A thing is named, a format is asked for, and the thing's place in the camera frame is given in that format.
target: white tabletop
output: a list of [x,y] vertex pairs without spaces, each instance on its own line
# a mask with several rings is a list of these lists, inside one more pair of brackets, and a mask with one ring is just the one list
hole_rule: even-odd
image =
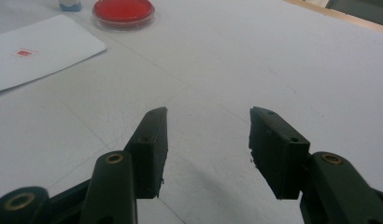
[[160,199],[139,223],[302,223],[250,162],[249,109],[276,111],[310,142],[383,191],[383,34],[280,0],[152,0],[155,22],[132,32],[94,25],[55,1],[0,0],[0,34],[64,14],[107,50],[0,91],[0,196],[51,196],[122,150],[149,110],[168,108]]

